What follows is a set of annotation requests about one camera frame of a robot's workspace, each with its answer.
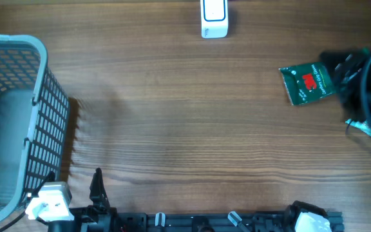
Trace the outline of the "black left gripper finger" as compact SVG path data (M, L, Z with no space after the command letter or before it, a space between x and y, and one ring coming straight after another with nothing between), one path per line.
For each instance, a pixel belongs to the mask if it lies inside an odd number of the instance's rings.
M102 170L97 168L93 175L90 185L90 200L93 205L98 209L109 209L110 204L106 190L104 188L104 182L102 178Z
M47 183L47 182L53 182L55 181L55 172L50 171L49 174L44 178L44 180L38 185L37 187L37 193L41 190L41 188Z

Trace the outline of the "dark green 3M package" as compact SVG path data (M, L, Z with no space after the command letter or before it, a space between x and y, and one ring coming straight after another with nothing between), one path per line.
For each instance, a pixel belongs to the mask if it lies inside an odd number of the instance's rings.
M329 95L337 94L320 58L317 62L288 66L280 68L279 71L290 102L294 106L316 102Z

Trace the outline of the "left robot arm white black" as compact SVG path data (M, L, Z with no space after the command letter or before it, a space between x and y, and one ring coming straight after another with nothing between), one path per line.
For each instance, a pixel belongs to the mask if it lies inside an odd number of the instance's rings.
M32 196L25 213L48 231L124 231L117 209L109 204L100 168L91 180L92 205L69 208L72 195L66 182L46 182Z

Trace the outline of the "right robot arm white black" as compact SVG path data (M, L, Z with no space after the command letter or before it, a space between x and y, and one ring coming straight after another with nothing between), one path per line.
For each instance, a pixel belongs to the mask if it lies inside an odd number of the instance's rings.
M360 122L371 135L371 52L323 52L341 103L351 118ZM166 215L118 214L106 200L102 173L97 169L90 186L93 222L85 221L81 231L343 231L340 212L294 201L283 211L263 211L239 215Z

